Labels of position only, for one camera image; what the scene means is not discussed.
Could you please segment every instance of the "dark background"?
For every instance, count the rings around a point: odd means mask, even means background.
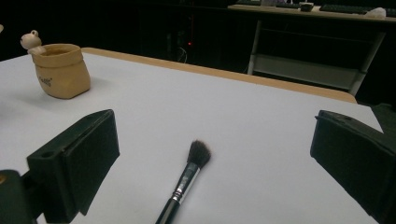
[[[396,7],[389,0],[318,0],[331,4]],[[3,1],[0,23],[0,61],[26,54],[21,36],[37,30],[43,45],[72,43],[81,47],[110,49],[153,58],[182,61],[182,47],[188,52],[186,63],[243,73],[247,71],[256,21],[270,28],[321,35],[352,35],[367,40],[374,25],[327,23],[326,20],[295,20],[257,13],[232,12],[235,1],[163,0],[153,1]],[[356,95],[359,103],[377,105],[396,102],[396,29],[384,27],[387,35]],[[369,48],[365,41],[350,42],[304,35],[269,32],[261,43],[264,53],[344,67],[359,67]]]

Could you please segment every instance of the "brush bristles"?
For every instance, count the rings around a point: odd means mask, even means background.
[[[198,140],[192,142],[187,162],[195,163],[200,169],[202,169],[209,160],[210,151],[205,143]]]

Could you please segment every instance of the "beige ceramic pot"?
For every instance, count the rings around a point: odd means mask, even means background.
[[[46,52],[32,54],[43,91],[53,97],[70,99],[91,87],[81,48],[71,44],[43,46]]]

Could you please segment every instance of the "wooden table edge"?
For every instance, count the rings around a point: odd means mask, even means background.
[[[209,76],[214,76],[214,77],[224,77],[224,78],[244,81],[244,82],[248,82],[248,83],[276,87],[276,88],[280,88],[280,89],[288,90],[288,91],[298,91],[298,92],[308,93],[308,94],[312,94],[312,95],[323,96],[323,97],[327,97],[327,98],[331,98],[331,99],[335,99],[335,100],[350,102],[353,104],[357,103],[357,101],[353,95],[351,95],[348,92],[344,92],[344,91],[336,91],[336,90],[315,87],[315,86],[309,86],[309,85],[304,85],[304,84],[299,84],[299,83],[294,83],[294,82],[282,81],[282,80],[277,80],[277,79],[271,79],[271,78],[266,78],[266,77],[249,76],[249,75],[241,74],[241,73],[229,72],[229,71],[225,71],[225,70],[202,67],[202,66],[197,66],[197,65],[187,64],[187,63],[170,62],[170,61],[166,61],[166,60],[154,59],[154,58],[143,57],[143,56],[127,54],[127,53],[120,53],[120,52],[106,50],[106,49],[81,48],[81,50],[84,53],[90,53],[90,54],[105,56],[105,57],[109,57],[109,58],[121,59],[121,60],[129,61],[129,62],[145,63],[145,64],[149,64],[149,65],[155,65],[155,66],[176,69],[176,70],[186,71],[186,72],[193,72],[193,73],[209,75]]]

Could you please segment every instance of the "table surface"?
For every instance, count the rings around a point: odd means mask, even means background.
[[[289,90],[289,91],[305,92],[305,93],[309,93],[309,94],[313,94],[313,95],[325,96],[325,97],[329,97],[332,99],[342,100],[342,101],[346,101],[346,102],[350,102],[350,103],[357,103],[355,97],[345,91],[336,91],[336,90],[315,87],[315,86],[309,86],[309,85],[304,85],[304,84],[299,84],[299,83],[294,83],[294,82],[282,81],[282,80],[266,78],[266,77],[248,76],[245,74],[240,74],[240,73],[235,73],[235,72],[229,72],[229,71],[224,71],[224,70],[219,70],[219,69],[196,66],[196,65],[186,64],[186,63],[175,63],[175,62],[170,62],[170,61],[166,61],[166,60],[142,57],[142,56],[120,53],[120,52],[111,51],[111,50],[83,48],[82,51],[91,53],[91,54],[97,54],[97,55],[112,57],[112,58],[116,58],[116,59],[127,60],[130,62],[145,63],[145,64],[156,65],[156,66],[161,66],[161,67],[165,67],[165,68],[177,69],[177,70],[181,70],[181,71],[210,75],[210,76],[214,76],[214,77],[225,77],[225,78],[229,78],[229,79],[233,79],[233,80],[255,83],[255,84],[260,84],[260,85],[264,85],[264,86],[271,86],[271,87],[276,87],[276,88],[285,89],[285,90]]]
[[[40,89],[29,55],[0,62],[1,170],[24,174],[61,131],[115,112],[120,157],[73,223],[154,223],[195,139],[212,158],[175,223],[376,223],[309,155],[319,110],[379,130],[370,107],[84,51],[92,88],[70,100]]]

